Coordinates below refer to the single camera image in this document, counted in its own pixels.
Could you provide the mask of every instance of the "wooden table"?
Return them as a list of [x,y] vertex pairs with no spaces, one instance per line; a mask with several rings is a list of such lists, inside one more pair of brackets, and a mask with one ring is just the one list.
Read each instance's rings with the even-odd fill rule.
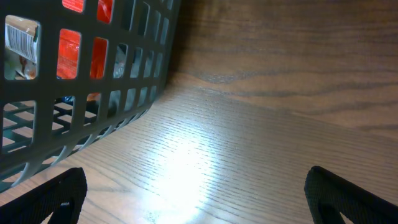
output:
[[398,2],[186,0],[164,96],[70,167],[80,223],[311,223],[320,165],[398,204]]

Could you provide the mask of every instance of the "white label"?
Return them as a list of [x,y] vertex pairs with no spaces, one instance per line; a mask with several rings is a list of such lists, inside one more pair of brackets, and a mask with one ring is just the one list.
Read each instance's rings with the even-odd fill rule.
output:
[[6,24],[6,46],[13,52],[36,63],[37,43],[34,36]]

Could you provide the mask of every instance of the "red object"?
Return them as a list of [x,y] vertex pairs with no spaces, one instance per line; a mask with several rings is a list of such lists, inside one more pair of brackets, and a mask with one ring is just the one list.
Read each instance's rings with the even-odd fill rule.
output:
[[[83,12],[84,0],[62,0],[63,6],[76,12]],[[110,23],[113,0],[99,0],[97,20]],[[57,75],[63,79],[73,79],[77,75],[80,34],[62,29],[58,49]],[[90,78],[102,78],[104,75],[107,40],[94,39],[93,58],[91,59]]]

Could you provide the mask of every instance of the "wood grain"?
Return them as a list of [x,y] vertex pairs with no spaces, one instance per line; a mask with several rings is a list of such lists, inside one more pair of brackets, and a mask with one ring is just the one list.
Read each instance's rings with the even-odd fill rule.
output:
[[313,223],[312,166],[398,204],[396,1],[191,0],[149,112],[71,168],[79,223]]

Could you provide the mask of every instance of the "barcode label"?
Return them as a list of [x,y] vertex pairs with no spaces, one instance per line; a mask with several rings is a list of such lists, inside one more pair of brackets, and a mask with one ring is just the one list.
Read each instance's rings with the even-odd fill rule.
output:
[[6,24],[6,47],[15,53],[36,63],[37,43],[34,36],[25,33],[9,24]]

